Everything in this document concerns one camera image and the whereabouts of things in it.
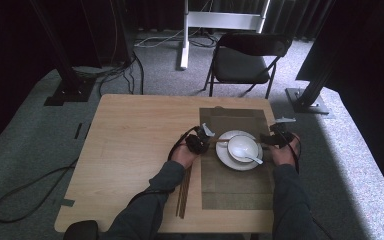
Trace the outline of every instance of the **chair seat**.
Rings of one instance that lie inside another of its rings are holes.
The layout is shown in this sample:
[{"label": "chair seat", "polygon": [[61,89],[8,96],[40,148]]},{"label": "chair seat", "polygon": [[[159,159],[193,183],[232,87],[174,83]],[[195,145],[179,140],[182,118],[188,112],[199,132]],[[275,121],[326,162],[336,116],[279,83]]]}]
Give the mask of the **chair seat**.
[{"label": "chair seat", "polygon": [[214,75],[219,82],[264,84],[270,76],[264,58],[250,56],[230,48],[219,48],[214,61]]}]

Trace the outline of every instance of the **white plate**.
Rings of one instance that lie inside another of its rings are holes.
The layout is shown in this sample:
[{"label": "white plate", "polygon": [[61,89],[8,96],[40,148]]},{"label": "white plate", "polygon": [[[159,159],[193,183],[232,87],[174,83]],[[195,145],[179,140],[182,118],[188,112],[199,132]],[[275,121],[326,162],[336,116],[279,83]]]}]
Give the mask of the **white plate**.
[{"label": "white plate", "polygon": [[257,157],[258,156],[258,145],[254,141],[254,139],[245,136],[245,135],[236,135],[233,136],[230,141],[227,143],[227,150],[229,151],[230,155],[238,160],[239,162],[252,162],[252,159],[245,158],[245,157],[238,157],[233,152],[232,149],[241,149],[243,150],[246,155]]},{"label": "white plate", "polygon": [[[244,132],[244,131],[240,131],[240,130],[233,130],[233,131],[225,132],[220,136],[220,139],[231,139],[232,137],[237,136],[237,135],[244,135],[244,136],[250,137],[252,139],[255,139],[254,136],[252,136],[251,134]],[[261,147],[260,144],[257,144],[257,145],[258,145],[258,156],[257,157],[259,159],[262,159],[263,158],[263,148]],[[239,161],[235,160],[229,154],[229,151],[227,150],[227,142],[218,142],[216,144],[216,152],[217,152],[217,156],[220,158],[220,160],[226,166],[228,166],[232,169],[239,170],[239,171],[246,171],[246,170],[251,170],[251,169],[258,166],[258,163],[254,162],[254,161],[249,162],[249,163],[244,163],[244,162],[239,162]]]}]

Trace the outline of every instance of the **white bowl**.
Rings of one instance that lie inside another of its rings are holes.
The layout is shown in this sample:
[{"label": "white bowl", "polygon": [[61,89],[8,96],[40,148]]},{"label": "white bowl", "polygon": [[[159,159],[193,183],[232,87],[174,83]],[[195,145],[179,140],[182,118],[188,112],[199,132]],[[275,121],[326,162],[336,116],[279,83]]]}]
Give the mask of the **white bowl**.
[{"label": "white bowl", "polygon": [[252,159],[244,158],[244,157],[238,157],[235,154],[233,154],[232,149],[242,149],[247,155],[252,157],[258,156],[258,145],[255,142],[254,139],[244,136],[244,135],[236,135],[232,137],[228,144],[227,144],[227,150],[229,151],[229,154],[239,162],[252,162]]}]

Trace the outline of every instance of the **black chair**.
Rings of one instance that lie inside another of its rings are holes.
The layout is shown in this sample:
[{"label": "black chair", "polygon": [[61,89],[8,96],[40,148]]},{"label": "black chair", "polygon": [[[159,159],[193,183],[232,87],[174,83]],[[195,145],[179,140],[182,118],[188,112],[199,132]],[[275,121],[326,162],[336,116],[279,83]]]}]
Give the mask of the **black chair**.
[{"label": "black chair", "polygon": [[[214,84],[256,84],[269,82],[265,98],[268,99],[277,61],[286,55],[292,39],[281,34],[227,33],[217,42],[203,91],[210,83],[213,96]],[[275,56],[266,65],[263,56]]]}]

